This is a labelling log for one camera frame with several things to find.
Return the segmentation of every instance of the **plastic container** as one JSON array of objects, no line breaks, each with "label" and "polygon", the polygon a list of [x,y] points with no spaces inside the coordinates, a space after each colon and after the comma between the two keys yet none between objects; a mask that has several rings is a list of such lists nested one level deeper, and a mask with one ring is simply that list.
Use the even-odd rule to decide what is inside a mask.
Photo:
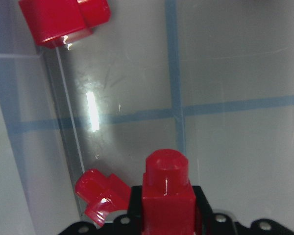
[{"label": "plastic container", "polygon": [[294,230],[294,1],[108,2],[110,22],[51,50],[0,1],[0,109],[28,207],[16,229],[0,204],[2,234],[87,219],[82,172],[141,185],[160,148],[187,156],[213,209]]}]

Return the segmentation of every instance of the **black bracket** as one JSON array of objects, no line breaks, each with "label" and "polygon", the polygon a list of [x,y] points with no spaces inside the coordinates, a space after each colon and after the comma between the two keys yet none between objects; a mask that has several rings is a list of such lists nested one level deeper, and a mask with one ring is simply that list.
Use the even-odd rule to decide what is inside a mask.
[{"label": "black bracket", "polygon": [[[196,195],[196,233],[203,235],[294,235],[294,232],[269,219],[259,219],[247,228],[233,221],[224,213],[213,213],[200,186],[193,186]],[[77,222],[60,235],[141,235],[142,233],[142,187],[132,187],[127,214],[118,216],[113,223],[97,229],[94,224]]]}]

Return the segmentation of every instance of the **blue line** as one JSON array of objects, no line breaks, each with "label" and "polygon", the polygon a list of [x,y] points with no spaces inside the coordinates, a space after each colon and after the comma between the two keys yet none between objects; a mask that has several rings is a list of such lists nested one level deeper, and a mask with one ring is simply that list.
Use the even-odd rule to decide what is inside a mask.
[{"label": "blue line", "polygon": [[172,112],[175,119],[176,143],[180,152],[186,154],[185,121],[181,95],[180,59],[177,31],[176,0],[166,0],[166,27],[168,61],[171,86]]},{"label": "blue line", "polygon": [[[291,105],[294,105],[294,95],[187,106],[184,108],[184,115],[200,116],[256,109],[278,108]],[[138,111],[133,114],[120,116],[100,115],[99,118],[101,124],[118,124],[144,120],[158,120],[172,117],[174,116],[171,109],[162,109]],[[77,127],[85,127],[89,125],[89,120],[87,117],[76,117],[74,118],[74,120]],[[56,130],[71,128],[72,122],[70,118],[15,122],[7,124],[9,134],[18,134],[36,130]]]}]

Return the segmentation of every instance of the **red plastic block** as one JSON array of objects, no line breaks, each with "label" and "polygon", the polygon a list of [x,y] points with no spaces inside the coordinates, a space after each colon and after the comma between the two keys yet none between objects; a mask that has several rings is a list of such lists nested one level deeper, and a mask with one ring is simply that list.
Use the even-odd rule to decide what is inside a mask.
[{"label": "red plastic block", "polygon": [[85,214],[103,226],[109,213],[127,210],[131,188],[115,174],[106,178],[98,170],[90,169],[77,181],[75,192],[88,204]]},{"label": "red plastic block", "polygon": [[144,235],[194,234],[196,197],[180,152],[161,149],[146,159],[142,200]]},{"label": "red plastic block", "polygon": [[110,18],[106,0],[20,0],[35,43],[55,48],[92,34]]}]

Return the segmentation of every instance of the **vertical blue tape strip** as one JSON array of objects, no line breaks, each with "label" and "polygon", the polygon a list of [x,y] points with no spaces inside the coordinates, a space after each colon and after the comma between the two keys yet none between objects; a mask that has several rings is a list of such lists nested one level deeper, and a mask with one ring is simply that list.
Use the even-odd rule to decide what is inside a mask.
[{"label": "vertical blue tape strip", "polygon": [[166,27],[168,41],[171,102],[173,117],[175,119],[176,142],[178,150],[186,154],[185,125],[180,80],[176,0],[166,0]]}]

